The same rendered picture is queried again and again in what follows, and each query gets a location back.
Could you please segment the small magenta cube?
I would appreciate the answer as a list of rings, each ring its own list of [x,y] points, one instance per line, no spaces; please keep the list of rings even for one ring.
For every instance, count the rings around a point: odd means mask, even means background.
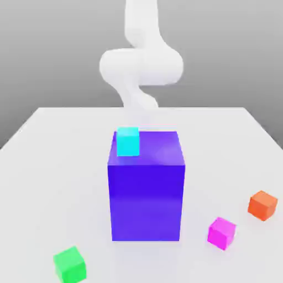
[[[226,250],[234,239],[236,227],[236,224],[217,217],[209,226],[207,241],[222,250]]]

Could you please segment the small orange cube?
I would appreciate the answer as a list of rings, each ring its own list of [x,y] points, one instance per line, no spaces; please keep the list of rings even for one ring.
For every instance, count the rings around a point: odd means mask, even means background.
[[[258,191],[250,198],[248,212],[261,221],[266,221],[274,214],[277,202],[276,197],[264,191]]]

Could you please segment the small cyan cube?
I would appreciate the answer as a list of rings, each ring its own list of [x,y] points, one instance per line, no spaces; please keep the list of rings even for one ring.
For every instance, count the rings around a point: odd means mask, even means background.
[[[138,127],[119,127],[116,133],[117,156],[139,156],[140,137]]]

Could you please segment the large purple box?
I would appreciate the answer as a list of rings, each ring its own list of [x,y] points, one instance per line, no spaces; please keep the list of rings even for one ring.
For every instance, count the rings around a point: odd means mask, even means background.
[[[139,156],[108,158],[113,241],[180,239],[185,161],[176,131],[140,132]]]

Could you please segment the small green cube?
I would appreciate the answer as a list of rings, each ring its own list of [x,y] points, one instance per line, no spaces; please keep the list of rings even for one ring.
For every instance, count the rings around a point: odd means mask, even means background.
[[[76,246],[54,255],[53,262],[61,283],[79,283],[87,278],[85,260]]]

